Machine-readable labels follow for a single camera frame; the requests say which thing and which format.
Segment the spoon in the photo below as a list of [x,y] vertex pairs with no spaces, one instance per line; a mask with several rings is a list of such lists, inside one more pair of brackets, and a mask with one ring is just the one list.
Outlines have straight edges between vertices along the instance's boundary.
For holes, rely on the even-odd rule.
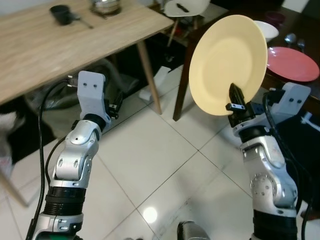
[[290,33],[284,38],[284,41],[288,44],[288,48],[290,48],[291,44],[294,44],[296,40],[297,40],[297,37],[294,33]]
[[82,22],[84,25],[86,25],[88,28],[93,29],[94,27],[92,25],[90,25],[89,23],[87,23],[86,21],[84,21],[80,15],[76,14],[76,13],[71,13],[71,17],[73,18],[73,20],[76,21],[80,21]]
[[299,39],[297,42],[297,46],[301,49],[301,52],[304,54],[305,53],[305,40],[304,39]]

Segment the table leg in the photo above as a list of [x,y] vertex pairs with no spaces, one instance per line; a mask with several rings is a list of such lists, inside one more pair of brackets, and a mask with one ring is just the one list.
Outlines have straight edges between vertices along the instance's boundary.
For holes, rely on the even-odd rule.
[[196,43],[189,42],[188,47],[186,49],[185,54],[185,60],[184,65],[182,69],[181,79],[180,79],[180,85],[178,90],[178,95],[176,97],[175,107],[174,107],[174,113],[173,113],[173,120],[178,121],[181,117],[181,110],[182,106],[184,104],[185,95],[189,83],[189,68],[190,68],[190,62],[192,55],[194,54]]
[[144,69],[144,73],[146,76],[146,79],[149,83],[149,88],[151,90],[151,94],[155,103],[155,107],[157,112],[161,115],[162,111],[161,111],[161,106],[160,106],[160,100],[159,100],[159,95],[158,95],[158,91],[155,85],[155,81],[154,81],[154,74],[152,72],[152,68],[151,68],[151,64],[150,64],[150,60],[149,60],[149,56],[148,56],[148,52],[147,52],[147,48],[146,48],[146,44],[144,41],[140,41],[137,44],[138,47],[138,51],[139,51],[139,55],[140,55],[140,59],[142,62],[142,66]]

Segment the metal pot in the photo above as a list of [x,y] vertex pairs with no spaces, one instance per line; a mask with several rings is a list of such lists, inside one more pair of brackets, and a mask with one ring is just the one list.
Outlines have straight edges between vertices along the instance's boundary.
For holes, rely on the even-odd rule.
[[91,0],[91,10],[103,15],[118,14],[121,10],[120,0]]

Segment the yellow plate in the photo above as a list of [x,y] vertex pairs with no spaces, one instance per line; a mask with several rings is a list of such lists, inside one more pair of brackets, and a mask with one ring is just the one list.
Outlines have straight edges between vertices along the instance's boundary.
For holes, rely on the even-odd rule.
[[267,59],[265,37],[252,19],[231,15],[217,21],[191,59],[189,84],[195,103],[211,115],[231,114],[226,110],[230,84],[241,88],[249,102],[264,79]]

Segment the black mug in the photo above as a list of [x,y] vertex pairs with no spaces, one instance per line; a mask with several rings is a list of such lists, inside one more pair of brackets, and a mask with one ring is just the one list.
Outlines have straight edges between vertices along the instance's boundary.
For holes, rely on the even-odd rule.
[[50,12],[60,25],[72,23],[73,18],[67,5],[56,5],[50,8]]

